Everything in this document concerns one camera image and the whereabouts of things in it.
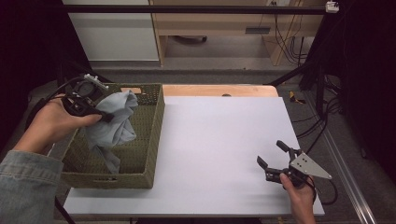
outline denim sleeve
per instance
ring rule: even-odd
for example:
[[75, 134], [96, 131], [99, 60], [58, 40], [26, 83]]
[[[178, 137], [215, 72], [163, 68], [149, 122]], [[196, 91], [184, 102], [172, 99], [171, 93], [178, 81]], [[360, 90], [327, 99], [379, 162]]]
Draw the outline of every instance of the denim sleeve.
[[0, 223], [52, 223], [63, 167], [53, 158], [10, 150], [0, 164]]

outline white table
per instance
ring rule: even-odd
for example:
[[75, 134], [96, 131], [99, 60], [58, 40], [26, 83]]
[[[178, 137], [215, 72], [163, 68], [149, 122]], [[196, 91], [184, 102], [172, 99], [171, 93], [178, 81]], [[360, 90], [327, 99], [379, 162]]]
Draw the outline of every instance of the white table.
[[[265, 181], [260, 155], [283, 169], [299, 148], [279, 97], [166, 96], [153, 189], [71, 189], [74, 217], [273, 217], [290, 214], [281, 185]], [[324, 215], [316, 200], [314, 214]]]

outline gray floor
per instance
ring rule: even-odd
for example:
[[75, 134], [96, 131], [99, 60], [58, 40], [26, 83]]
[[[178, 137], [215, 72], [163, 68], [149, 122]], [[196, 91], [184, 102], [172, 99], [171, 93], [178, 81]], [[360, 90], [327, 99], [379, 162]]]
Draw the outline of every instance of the gray floor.
[[[209, 36], [207, 42], [202, 43], [194, 39], [171, 38], [167, 49], [165, 64], [160, 67], [156, 63], [95, 63], [96, 72], [114, 82], [133, 83], [233, 83], [233, 84], [263, 84], [275, 80], [293, 69], [295, 65], [286, 60], [281, 66], [273, 67], [263, 48], [259, 36], [249, 37], [218, 37]], [[278, 93], [284, 98], [290, 120], [306, 119], [314, 115], [310, 104], [298, 104], [290, 101], [290, 91], [294, 91], [296, 98], [309, 99], [314, 92], [302, 92], [298, 89], [299, 77], [284, 85], [277, 87]], [[55, 88], [51, 82], [33, 92], [31, 106], [42, 96], [47, 95]], [[332, 93], [326, 92], [325, 98], [329, 101]], [[307, 130], [316, 120], [310, 119], [303, 122], [293, 122], [296, 134]], [[363, 200], [367, 202], [376, 223], [396, 223], [396, 188], [394, 183], [384, 174], [381, 167], [373, 160], [361, 156], [360, 144], [356, 141], [355, 134], [351, 131], [346, 117], [341, 113], [329, 116], [327, 130], [336, 147], [352, 174], [352, 179], [361, 191]], [[319, 130], [299, 139], [301, 148], [308, 148]], [[22, 135], [22, 125], [10, 139], [6, 149], [11, 149]], [[61, 142], [57, 147], [65, 147], [68, 140]], [[348, 186], [342, 176], [343, 171], [337, 167], [337, 162], [332, 157], [332, 148], [324, 136], [320, 137], [310, 153], [318, 164], [334, 177], [334, 184], [338, 189], [338, 200], [333, 205], [324, 206], [326, 215], [317, 217], [319, 223], [361, 223], [357, 214], [358, 207], [353, 200], [353, 194], [348, 191]], [[333, 197], [333, 189], [327, 181], [316, 179], [321, 193], [319, 198], [327, 202]], [[57, 196], [64, 202], [68, 191], [65, 183], [58, 189]], [[55, 212], [56, 220], [63, 220]], [[76, 218], [78, 223], [129, 223], [128, 218]], [[194, 223], [255, 223], [255, 220], [240, 218], [195, 219]], [[290, 217], [282, 217], [283, 223], [292, 223]], [[280, 223], [278, 217], [266, 217], [262, 223]], [[141, 223], [192, 223], [191, 219], [145, 219]]]

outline green basket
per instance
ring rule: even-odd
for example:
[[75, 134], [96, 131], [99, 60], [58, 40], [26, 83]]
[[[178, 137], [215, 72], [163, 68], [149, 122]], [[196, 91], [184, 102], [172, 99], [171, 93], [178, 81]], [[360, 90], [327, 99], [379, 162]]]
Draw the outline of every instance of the green basket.
[[134, 89], [139, 104], [130, 117], [136, 139], [111, 149], [120, 158], [120, 173], [113, 175], [108, 171], [103, 159], [89, 151], [84, 132], [78, 129], [62, 158], [62, 179], [73, 188], [151, 189], [165, 107], [163, 86], [119, 83], [107, 85], [108, 95], [121, 91], [121, 88]]

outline light blue fabric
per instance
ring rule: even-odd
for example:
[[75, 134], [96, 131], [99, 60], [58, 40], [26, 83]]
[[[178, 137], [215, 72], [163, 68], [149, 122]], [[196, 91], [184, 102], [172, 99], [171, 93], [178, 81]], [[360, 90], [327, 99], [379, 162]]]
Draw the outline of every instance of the light blue fabric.
[[10, 150], [0, 164], [0, 223], [53, 223], [63, 167], [53, 158]]
[[98, 110], [114, 115], [113, 120], [109, 123], [97, 122], [85, 128], [90, 151], [104, 158], [112, 174], [119, 173], [120, 159], [111, 152], [111, 148], [136, 138], [134, 128], [129, 121], [136, 107], [137, 98], [133, 92], [113, 93], [96, 106]]

